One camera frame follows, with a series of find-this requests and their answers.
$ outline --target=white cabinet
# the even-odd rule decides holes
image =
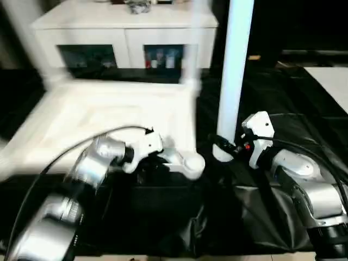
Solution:
[[[154,5],[131,14],[126,5],[67,0],[32,24],[49,65],[181,69],[186,45],[197,48],[197,65],[209,68],[217,21],[204,6],[198,16],[203,39],[191,38],[190,5]]]

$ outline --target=wire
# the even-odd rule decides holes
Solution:
[[[7,261],[8,260],[8,257],[9,257],[9,253],[10,253],[10,249],[11,249],[11,245],[12,245],[12,241],[13,241],[13,238],[14,238],[14,234],[15,234],[15,231],[16,231],[16,227],[18,225],[18,221],[20,219],[20,216],[23,212],[23,209],[24,209],[24,206],[25,204],[27,203],[28,199],[29,199],[29,196],[30,196],[30,193],[32,192],[32,190],[34,189],[34,187],[37,185],[37,183],[39,182],[39,180],[50,170],[50,168],[61,158],[63,157],[65,154],[67,154],[68,152],[70,152],[71,150],[74,150],[75,148],[79,147],[80,145],[82,145],[83,143],[87,142],[87,141],[90,141],[92,139],[95,139],[95,138],[98,138],[99,136],[102,136],[102,135],[106,135],[110,132],[115,132],[115,131],[121,131],[123,129],[143,129],[145,131],[148,131],[149,129],[148,128],[145,128],[145,127],[142,127],[142,126],[133,126],[133,125],[127,125],[127,126],[121,126],[121,127],[117,127],[117,128],[113,128],[113,129],[110,129],[110,130],[107,130],[107,131],[104,131],[104,132],[101,132],[99,134],[96,134],[92,137],[89,137],[89,138],[86,138],[82,141],[80,141],[79,143],[76,143],[75,145],[67,148],[65,151],[61,152],[55,159],[53,159],[41,172],[40,174],[34,179],[34,181],[32,182],[32,184],[30,185],[24,199],[23,199],[23,202],[17,212],[17,216],[16,216],[16,219],[15,219],[15,222],[12,226],[12,230],[11,230],[11,234],[10,234],[10,239],[9,239],[9,242],[8,242],[8,245],[7,245],[7,249],[6,249],[6,254],[5,254],[5,257],[4,257],[4,261]]]
[[[272,141],[278,142],[280,144],[285,144],[285,145],[291,146],[293,148],[298,148],[298,149],[308,153],[311,157],[314,158],[314,160],[320,162],[324,167],[327,168],[327,170],[331,173],[332,177],[334,178],[335,182],[337,183],[337,188],[338,188],[338,190],[341,194],[342,200],[343,200],[344,209],[346,210],[346,213],[348,213],[348,198],[347,198],[347,194],[344,190],[344,187],[343,187],[342,181],[341,181],[341,179],[343,179],[344,184],[348,185],[348,178],[345,177],[344,175],[340,175],[339,172],[336,171],[336,169],[334,168],[334,166],[332,164],[323,160],[321,157],[319,157],[313,151],[311,151],[311,150],[309,150],[309,149],[307,149],[299,144],[293,143],[291,141],[273,139],[270,137],[263,137],[263,136],[256,136],[256,139],[258,139],[258,140],[272,140]]]

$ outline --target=black plastic sheet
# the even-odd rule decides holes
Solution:
[[[213,158],[207,136],[216,132],[221,80],[207,75],[202,83],[196,124],[197,149],[207,166],[202,178],[190,182],[161,169],[112,176],[80,228],[78,254],[197,257],[312,249],[290,197],[279,184],[247,163],[222,164]],[[260,110],[269,113],[277,138],[309,148],[347,172],[348,116],[304,69],[249,68],[239,122]],[[19,229],[62,177],[42,180]],[[33,178],[34,174],[19,173],[0,184],[4,245]]]

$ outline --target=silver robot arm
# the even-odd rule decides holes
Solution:
[[[146,134],[129,146],[108,136],[97,138],[81,153],[63,183],[46,198],[10,246],[7,260],[73,260],[77,228],[109,169],[132,173],[151,153],[165,158],[170,171],[179,171],[189,179],[199,178],[204,170],[202,156],[163,148],[161,137],[156,132]]]
[[[321,173],[310,157],[273,147],[274,129],[267,112],[242,123],[252,152],[249,166],[269,171],[293,200],[306,227],[317,260],[348,260],[348,218],[330,173]]]

